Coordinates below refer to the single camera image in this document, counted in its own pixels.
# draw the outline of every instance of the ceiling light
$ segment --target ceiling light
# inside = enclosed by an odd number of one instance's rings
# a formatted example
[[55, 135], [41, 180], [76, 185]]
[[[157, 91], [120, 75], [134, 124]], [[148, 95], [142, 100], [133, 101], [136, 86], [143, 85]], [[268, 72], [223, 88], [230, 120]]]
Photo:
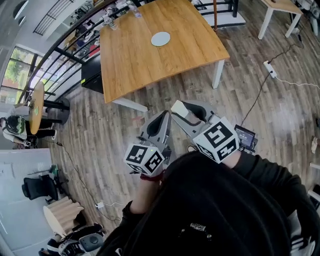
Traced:
[[26, 20], [26, 16], [22, 16], [18, 22], [19, 26], [21, 26], [25, 22], [25, 20]]
[[13, 10], [13, 18], [16, 20], [19, 15], [22, 13], [22, 11], [24, 10], [24, 8], [27, 6], [29, 0], [27, 1], [22, 1], [20, 3], [18, 3], [18, 5], [14, 8]]

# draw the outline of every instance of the clear bottle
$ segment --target clear bottle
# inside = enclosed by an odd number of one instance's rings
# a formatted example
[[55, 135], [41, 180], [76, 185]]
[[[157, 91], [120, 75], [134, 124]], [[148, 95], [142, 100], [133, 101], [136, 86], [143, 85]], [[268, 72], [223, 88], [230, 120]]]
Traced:
[[116, 30], [118, 26], [115, 24], [114, 19], [107, 14], [103, 16], [104, 23], [108, 25], [112, 30]]
[[126, 0], [125, 3], [128, 5], [129, 9], [133, 12], [136, 18], [141, 18], [142, 14], [138, 10], [138, 7], [131, 0]]

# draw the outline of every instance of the white cable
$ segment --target white cable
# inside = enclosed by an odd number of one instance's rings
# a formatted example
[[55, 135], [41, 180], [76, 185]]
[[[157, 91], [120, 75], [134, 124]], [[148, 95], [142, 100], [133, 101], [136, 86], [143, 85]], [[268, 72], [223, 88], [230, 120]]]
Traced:
[[316, 84], [313, 84], [313, 83], [301, 83], [301, 84], [297, 84], [295, 82], [288, 82], [288, 81], [285, 81], [285, 80], [281, 80], [279, 79], [277, 76], [275, 77], [276, 79], [278, 79], [280, 82], [283, 82], [283, 83], [288, 83], [290, 85], [297, 85], [297, 86], [303, 86], [303, 85], [309, 85], [309, 86], [314, 86], [314, 87], [318, 87], [318, 89], [320, 90], [320, 87]]
[[107, 203], [103, 203], [104, 205], [106, 206], [113, 206], [114, 204], [118, 204], [118, 205], [121, 205], [121, 206], [126, 206], [126, 204], [122, 204], [122, 203], [119, 203], [119, 202], [114, 202], [113, 204], [107, 204]]

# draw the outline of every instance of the wooden pole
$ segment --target wooden pole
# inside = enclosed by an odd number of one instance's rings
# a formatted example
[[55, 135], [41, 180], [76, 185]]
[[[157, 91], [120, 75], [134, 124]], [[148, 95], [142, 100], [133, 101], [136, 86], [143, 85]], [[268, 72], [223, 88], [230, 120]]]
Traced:
[[216, 31], [218, 29], [217, 0], [213, 0], [213, 12], [214, 12], [214, 31]]

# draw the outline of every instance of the black sweatshirt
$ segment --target black sweatshirt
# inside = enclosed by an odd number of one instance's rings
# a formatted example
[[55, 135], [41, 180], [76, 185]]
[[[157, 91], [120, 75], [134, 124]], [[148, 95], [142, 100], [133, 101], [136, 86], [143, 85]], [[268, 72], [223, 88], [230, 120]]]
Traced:
[[302, 236], [320, 255], [320, 219], [298, 175], [242, 153], [234, 169], [199, 152], [183, 155], [165, 173], [146, 214], [123, 219], [98, 256], [290, 255], [287, 217], [297, 210]]

